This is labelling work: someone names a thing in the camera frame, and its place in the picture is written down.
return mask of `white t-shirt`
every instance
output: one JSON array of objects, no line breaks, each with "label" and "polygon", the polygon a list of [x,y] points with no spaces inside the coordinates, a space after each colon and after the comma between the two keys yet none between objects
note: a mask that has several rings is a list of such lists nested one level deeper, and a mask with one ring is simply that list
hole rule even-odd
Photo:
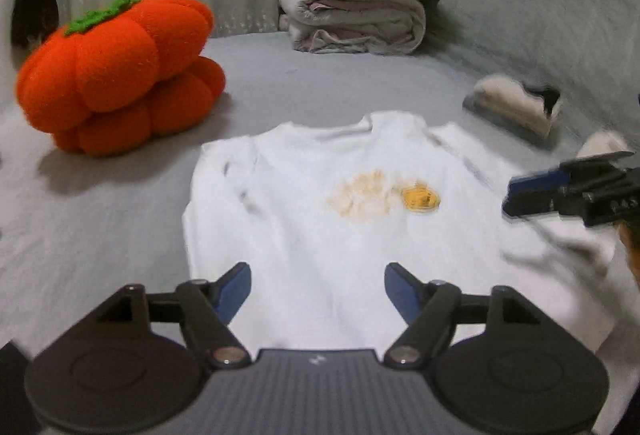
[{"label": "white t-shirt", "polygon": [[[402,112],[212,142],[202,148],[184,214],[191,274],[213,281],[237,261],[250,264],[252,292],[231,328],[254,355],[271,347],[382,354],[406,328],[385,294],[392,261],[465,293],[510,285],[595,351],[614,324],[582,283],[595,270],[576,269],[541,229],[503,217],[515,174],[457,126],[430,129]],[[427,186],[439,206],[407,207],[414,184]],[[612,256],[613,246],[579,221],[539,224]]]}]

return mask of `orange pumpkin plush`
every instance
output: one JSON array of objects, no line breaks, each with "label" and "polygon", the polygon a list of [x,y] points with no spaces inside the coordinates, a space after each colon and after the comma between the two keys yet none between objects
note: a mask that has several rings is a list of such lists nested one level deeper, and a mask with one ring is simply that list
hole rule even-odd
[{"label": "orange pumpkin plush", "polygon": [[142,99],[119,110],[96,113],[80,126],[53,134],[65,151],[101,157],[124,153],[152,135],[168,135],[203,120],[225,87],[225,74],[198,58],[177,76],[158,82]]},{"label": "orange pumpkin plush", "polygon": [[213,24],[197,0],[116,0],[29,57],[18,74],[18,103],[59,147],[93,155],[193,126],[224,89],[220,66],[198,58]]}]

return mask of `yellow stain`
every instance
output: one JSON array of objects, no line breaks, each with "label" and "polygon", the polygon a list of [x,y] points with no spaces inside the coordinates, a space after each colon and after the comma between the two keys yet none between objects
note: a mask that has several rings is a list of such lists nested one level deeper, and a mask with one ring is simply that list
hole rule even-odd
[{"label": "yellow stain", "polygon": [[356,176],[341,184],[327,204],[340,216],[362,221],[389,214],[392,194],[387,189],[385,174],[380,170]]},{"label": "yellow stain", "polygon": [[404,207],[409,211],[431,211],[440,205],[440,197],[426,184],[414,184],[409,188],[401,189],[400,194]]}]

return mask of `bedding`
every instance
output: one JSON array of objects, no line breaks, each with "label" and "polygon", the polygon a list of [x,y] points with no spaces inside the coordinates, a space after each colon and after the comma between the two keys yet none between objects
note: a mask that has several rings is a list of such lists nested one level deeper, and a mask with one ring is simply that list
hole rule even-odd
[{"label": "bedding", "polygon": [[418,0],[279,1],[293,47],[302,52],[409,54],[424,37]]}]

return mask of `metal screw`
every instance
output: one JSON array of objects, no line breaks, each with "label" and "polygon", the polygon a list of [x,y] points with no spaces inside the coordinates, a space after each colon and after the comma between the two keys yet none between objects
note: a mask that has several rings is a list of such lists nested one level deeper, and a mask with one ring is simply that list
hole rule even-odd
[{"label": "metal screw", "polygon": [[389,356],[400,365],[410,365],[420,359],[420,352],[413,347],[403,345],[392,349]]},{"label": "metal screw", "polygon": [[222,347],[213,353],[213,358],[222,365],[240,363],[246,357],[246,352],[238,347]]}]

